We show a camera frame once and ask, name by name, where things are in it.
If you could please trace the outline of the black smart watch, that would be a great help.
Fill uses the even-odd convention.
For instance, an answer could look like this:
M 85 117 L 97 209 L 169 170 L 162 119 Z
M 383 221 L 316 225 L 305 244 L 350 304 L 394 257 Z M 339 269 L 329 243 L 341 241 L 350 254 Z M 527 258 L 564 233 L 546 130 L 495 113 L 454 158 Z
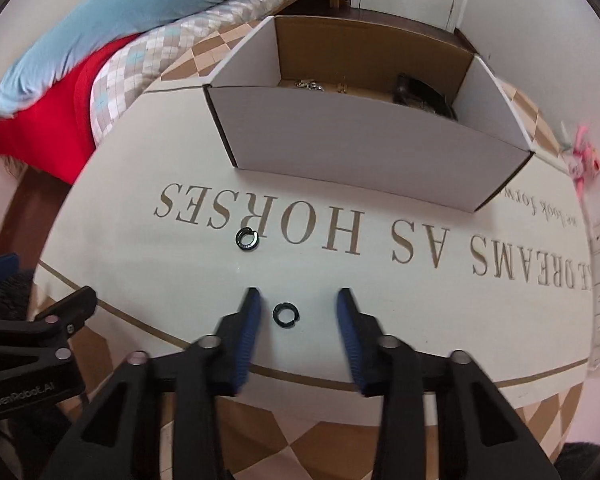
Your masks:
M 445 95 L 426 82 L 400 73 L 392 97 L 394 104 L 424 110 L 452 120 L 457 120 L 453 107 Z

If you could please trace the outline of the light blue blanket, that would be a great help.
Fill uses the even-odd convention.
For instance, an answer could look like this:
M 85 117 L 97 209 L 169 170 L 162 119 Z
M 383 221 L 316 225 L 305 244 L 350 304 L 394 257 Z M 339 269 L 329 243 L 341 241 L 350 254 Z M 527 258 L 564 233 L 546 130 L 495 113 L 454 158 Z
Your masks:
M 163 26 L 226 0 L 84 0 L 6 70 L 0 117 L 32 106 L 84 58 L 111 41 Z

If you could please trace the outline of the dark fuzzy sleeve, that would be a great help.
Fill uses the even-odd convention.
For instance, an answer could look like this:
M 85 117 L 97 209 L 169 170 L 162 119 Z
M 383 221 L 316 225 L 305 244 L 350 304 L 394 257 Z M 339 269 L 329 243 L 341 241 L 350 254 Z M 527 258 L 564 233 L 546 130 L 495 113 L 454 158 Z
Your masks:
M 600 446 L 588 442 L 566 443 L 554 467 L 562 480 L 600 479 Z
M 22 271 L 0 282 L 0 320 L 25 321 L 28 316 L 33 272 Z

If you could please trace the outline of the pink panther plush toy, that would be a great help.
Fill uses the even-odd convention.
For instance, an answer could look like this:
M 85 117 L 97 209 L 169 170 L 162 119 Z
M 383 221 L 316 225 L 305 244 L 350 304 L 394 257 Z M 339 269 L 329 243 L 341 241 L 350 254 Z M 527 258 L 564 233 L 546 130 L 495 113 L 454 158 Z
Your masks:
M 600 175 L 600 156 L 588 138 L 588 127 L 579 126 L 571 148 L 566 151 L 571 180 L 579 200 Z

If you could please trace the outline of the dark fuzzy sleeve left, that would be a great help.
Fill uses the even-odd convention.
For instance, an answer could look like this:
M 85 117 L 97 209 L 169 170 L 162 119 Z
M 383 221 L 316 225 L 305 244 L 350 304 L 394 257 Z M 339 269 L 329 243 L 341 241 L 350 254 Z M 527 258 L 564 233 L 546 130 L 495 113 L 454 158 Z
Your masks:
M 0 320 L 25 321 L 28 316 L 33 272 L 22 271 L 0 282 Z

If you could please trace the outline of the white cardboard box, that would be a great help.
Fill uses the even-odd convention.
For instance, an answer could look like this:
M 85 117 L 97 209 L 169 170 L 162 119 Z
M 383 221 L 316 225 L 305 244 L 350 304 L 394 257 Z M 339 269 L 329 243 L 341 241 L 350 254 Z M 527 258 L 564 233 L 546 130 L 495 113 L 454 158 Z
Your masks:
M 444 94 L 457 120 L 394 104 L 400 73 Z M 215 67 L 204 93 L 241 170 L 474 212 L 533 155 L 478 55 L 383 24 L 272 16 Z

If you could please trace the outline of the dark fuzzy sleeve right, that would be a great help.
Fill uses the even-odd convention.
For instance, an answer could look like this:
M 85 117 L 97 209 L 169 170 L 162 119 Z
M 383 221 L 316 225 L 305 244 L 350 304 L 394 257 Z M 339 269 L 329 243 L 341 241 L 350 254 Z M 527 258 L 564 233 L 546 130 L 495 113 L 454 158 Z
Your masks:
M 562 480 L 600 479 L 600 446 L 588 442 L 566 443 L 554 467 Z

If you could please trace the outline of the cream printed table mat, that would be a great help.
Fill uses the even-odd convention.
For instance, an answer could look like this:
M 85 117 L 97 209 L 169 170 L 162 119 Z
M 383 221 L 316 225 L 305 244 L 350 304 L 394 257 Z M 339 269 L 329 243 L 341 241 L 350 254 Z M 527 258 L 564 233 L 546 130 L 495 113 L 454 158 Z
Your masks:
M 219 403 L 241 479 L 367 479 L 381 403 L 349 372 L 340 289 L 393 338 L 471 356 L 555 458 L 586 375 L 592 270 L 570 175 L 533 148 L 482 208 L 236 168 L 200 78 L 156 80 L 97 144 L 50 230 L 31 307 L 82 286 L 87 387 L 125 356 L 178 352 L 259 289 L 244 390 Z

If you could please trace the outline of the red blanket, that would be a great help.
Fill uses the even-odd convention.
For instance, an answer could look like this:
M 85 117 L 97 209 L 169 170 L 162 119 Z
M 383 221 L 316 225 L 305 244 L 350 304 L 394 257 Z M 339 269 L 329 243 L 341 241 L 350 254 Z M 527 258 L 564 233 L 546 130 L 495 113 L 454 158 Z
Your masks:
M 0 156 L 73 184 L 95 151 L 90 99 L 105 63 L 135 37 L 111 41 L 12 118 L 0 118 Z

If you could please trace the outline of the checkered patterned quilt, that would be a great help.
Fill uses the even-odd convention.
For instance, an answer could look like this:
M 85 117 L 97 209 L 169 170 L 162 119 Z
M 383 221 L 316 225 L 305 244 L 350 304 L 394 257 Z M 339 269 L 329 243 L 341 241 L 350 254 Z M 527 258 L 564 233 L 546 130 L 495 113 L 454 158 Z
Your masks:
M 156 80 L 208 76 L 258 21 L 296 0 L 226 0 L 150 32 L 114 52 L 95 76 L 91 134 L 101 144 Z

